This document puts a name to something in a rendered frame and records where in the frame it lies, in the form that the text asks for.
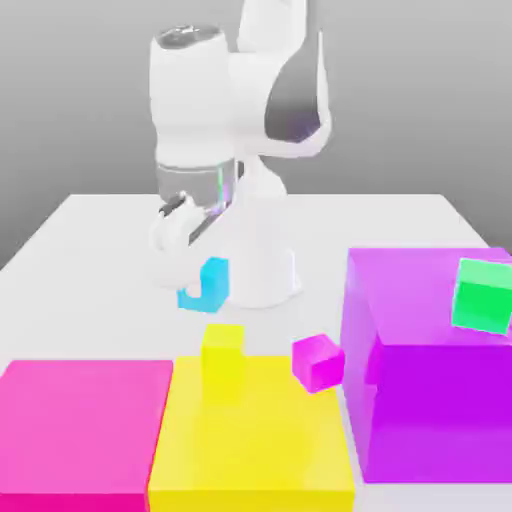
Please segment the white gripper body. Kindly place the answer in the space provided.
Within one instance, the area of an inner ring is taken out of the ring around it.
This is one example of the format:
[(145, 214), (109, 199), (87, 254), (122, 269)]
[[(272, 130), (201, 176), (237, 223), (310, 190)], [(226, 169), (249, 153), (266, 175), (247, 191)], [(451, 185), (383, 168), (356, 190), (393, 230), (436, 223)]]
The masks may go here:
[(148, 264), (179, 266), (202, 264), (210, 257), (227, 258), (238, 201), (205, 207), (180, 191), (164, 202), (148, 234)]

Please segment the small cyan cube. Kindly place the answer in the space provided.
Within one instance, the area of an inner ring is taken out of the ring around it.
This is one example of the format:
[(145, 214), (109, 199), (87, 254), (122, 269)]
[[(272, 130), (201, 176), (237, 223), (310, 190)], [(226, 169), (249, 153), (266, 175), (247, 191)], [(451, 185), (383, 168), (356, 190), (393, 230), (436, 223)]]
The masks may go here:
[(185, 289), (177, 291), (177, 305), (181, 309), (216, 313), (230, 294), (229, 261), (209, 258), (200, 270), (201, 294), (191, 297)]

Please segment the small yellow cube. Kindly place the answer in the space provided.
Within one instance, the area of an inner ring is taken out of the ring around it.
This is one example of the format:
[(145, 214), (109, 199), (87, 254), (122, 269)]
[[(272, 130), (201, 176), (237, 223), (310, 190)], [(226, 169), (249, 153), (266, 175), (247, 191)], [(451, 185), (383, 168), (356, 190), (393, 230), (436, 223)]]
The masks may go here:
[(208, 324), (201, 346), (204, 379), (215, 385), (234, 385), (245, 365), (245, 328), (235, 324)]

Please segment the small magenta cube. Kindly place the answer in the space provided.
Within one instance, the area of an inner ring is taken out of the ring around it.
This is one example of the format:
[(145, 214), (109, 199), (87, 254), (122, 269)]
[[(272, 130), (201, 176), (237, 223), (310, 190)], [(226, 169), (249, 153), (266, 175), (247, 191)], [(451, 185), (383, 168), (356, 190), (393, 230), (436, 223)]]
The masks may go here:
[(343, 350), (326, 334), (292, 343), (292, 373), (310, 394), (340, 385), (344, 366)]

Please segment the small green cube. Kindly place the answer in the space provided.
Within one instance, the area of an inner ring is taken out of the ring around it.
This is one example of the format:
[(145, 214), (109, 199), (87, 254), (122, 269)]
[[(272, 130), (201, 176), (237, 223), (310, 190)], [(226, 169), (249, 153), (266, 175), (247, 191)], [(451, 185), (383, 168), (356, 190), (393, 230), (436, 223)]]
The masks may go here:
[(512, 324), (512, 264), (461, 258), (451, 323), (507, 336)]

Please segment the large yellow box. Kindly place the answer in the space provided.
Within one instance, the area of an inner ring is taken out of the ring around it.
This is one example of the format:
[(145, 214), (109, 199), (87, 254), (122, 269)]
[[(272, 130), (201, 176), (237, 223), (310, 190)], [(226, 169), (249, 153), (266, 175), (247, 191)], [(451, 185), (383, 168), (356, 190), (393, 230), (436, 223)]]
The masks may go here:
[(286, 356), (248, 356), (241, 382), (176, 360), (148, 484), (150, 512), (353, 512), (335, 389), (308, 393)]

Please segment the large pink box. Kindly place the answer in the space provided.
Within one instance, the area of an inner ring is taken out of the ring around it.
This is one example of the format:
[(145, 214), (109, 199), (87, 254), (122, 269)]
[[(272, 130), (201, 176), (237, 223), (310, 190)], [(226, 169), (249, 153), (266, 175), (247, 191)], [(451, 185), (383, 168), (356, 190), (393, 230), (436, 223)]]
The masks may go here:
[(0, 512), (150, 512), (170, 360), (15, 360), (0, 375)]

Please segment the large purple box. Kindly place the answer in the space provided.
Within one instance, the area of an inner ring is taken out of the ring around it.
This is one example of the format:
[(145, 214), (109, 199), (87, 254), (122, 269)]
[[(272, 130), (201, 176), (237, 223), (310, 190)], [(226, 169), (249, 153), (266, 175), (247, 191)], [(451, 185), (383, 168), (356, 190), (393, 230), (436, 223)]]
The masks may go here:
[(512, 332), (454, 327), (463, 258), (501, 248), (353, 248), (343, 391), (368, 483), (512, 483)]

